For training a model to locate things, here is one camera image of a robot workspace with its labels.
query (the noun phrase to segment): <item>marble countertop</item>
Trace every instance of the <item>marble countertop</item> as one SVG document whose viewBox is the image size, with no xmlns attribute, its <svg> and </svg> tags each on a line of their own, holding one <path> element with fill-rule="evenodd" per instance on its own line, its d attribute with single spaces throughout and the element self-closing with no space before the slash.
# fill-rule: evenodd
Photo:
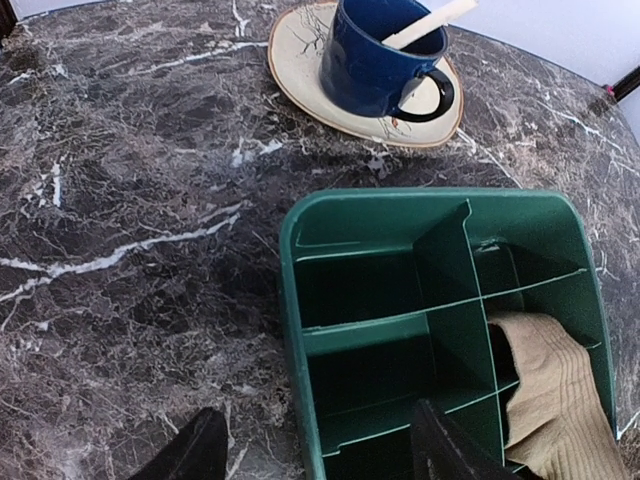
<svg viewBox="0 0 640 480">
<path fill-rule="evenodd" d="M 120 479 L 212 405 L 236 479 L 300 478 L 276 278 L 293 203 L 330 187 L 565 192 L 640 410 L 640 148 L 596 85 L 451 29 L 465 113 L 387 148 L 297 109 L 266 41 L 290 0 L 107 3 L 0 57 L 0 477 Z"/>
</svg>

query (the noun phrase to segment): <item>beige cloth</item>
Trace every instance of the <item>beige cloth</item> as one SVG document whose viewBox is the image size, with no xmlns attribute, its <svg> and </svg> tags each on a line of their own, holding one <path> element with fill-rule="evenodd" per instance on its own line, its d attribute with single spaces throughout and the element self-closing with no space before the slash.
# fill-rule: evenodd
<svg viewBox="0 0 640 480">
<path fill-rule="evenodd" d="M 499 313 L 520 385 L 507 403 L 509 460 L 545 480 L 628 480 L 589 354 L 554 318 Z"/>
</svg>

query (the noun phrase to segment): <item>dark mug handle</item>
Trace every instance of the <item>dark mug handle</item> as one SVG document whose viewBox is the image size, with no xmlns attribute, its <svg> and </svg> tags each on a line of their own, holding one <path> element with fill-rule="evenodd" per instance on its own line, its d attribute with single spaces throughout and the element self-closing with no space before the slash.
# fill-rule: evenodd
<svg viewBox="0 0 640 480">
<path fill-rule="evenodd" d="M 447 111 L 451 108 L 451 105 L 453 105 L 453 99 L 455 97 L 453 83 L 451 83 L 449 77 L 447 77 L 438 69 L 421 73 L 418 76 L 418 78 L 422 79 L 424 79 L 425 77 L 429 77 L 431 80 L 433 80 L 438 87 L 438 92 L 440 93 L 440 102 L 438 103 L 438 108 L 436 108 L 431 113 L 419 114 L 405 112 L 400 107 L 397 107 L 396 111 L 391 114 L 392 117 L 395 117 L 398 120 L 404 120 L 405 122 L 422 123 L 430 122 L 431 120 L 435 120 L 436 118 L 441 117 L 442 115 L 447 113 Z"/>
</svg>

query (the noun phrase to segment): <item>beige saucer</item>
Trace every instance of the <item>beige saucer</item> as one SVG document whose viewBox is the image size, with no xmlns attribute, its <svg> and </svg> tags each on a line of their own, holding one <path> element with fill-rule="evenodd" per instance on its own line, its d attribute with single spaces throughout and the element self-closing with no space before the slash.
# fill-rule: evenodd
<svg viewBox="0 0 640 480">
<path fill-rule="evenodd" d="M 460 79 L 446 59 L 438 62 L 438 68 L 453 82 L 455 100 L 447 113 L 431 122 L 360 117 L 336 107 L 325 96 L 318 72 L 336 5 L 300 5 L 276 22 L 269 39 L 269 67 L 282 91 L 312 117 L 356 137 L 401 147 L 435 147 L 449 140 L 462 119 L 463 96 Z M 438 98 L 437 87 L 427 79 L 402 108 L 428 113 L 435 110 Z"/>
</svg>

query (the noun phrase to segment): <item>cup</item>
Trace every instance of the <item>cup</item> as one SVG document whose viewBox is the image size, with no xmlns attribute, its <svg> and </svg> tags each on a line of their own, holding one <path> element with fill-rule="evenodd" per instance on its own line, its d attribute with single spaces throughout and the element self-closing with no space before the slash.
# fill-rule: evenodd
<svg viewBox="0 0 640 480">
<path fill-rule="evenodd" d="M 382 44 L 427 14 L 429 10 L 415 0 L 340 0 L 319 72 L 327 97 L 363 117 L 429 122 L 444 115 L 455 95 L 449 78 L 435 67 L 447 50 L 445 29 L 440 27 L 403 50 Z M 424 114 L 402 110 L 402 103 L 423 81 L 438 87 L 438 107 Z"/>
</svg>

